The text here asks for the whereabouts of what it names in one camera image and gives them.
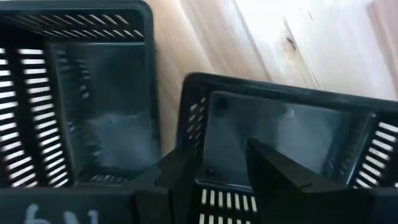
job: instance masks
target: black plastic crate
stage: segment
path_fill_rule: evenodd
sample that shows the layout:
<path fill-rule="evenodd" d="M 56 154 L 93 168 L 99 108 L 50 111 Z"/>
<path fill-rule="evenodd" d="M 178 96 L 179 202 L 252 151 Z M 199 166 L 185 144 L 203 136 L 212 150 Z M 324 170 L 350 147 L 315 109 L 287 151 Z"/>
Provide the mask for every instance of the black plastic crate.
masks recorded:
<path fill-rule="evenodd" d="M 194 179 L 164 184 L 173 189 L 177 223 L 258 222 L 249 138 L 342 186 L 394 187 L 397 116 L 393 101 L 192 74 L 183 84 L 175 153 L 192 153 L 196 165 L 184 169 Z"/>
<path fill-rule="evenodd" d="M 2 187 L 120 184 L 161 158 L 142 1 L 0 4 Z"/>

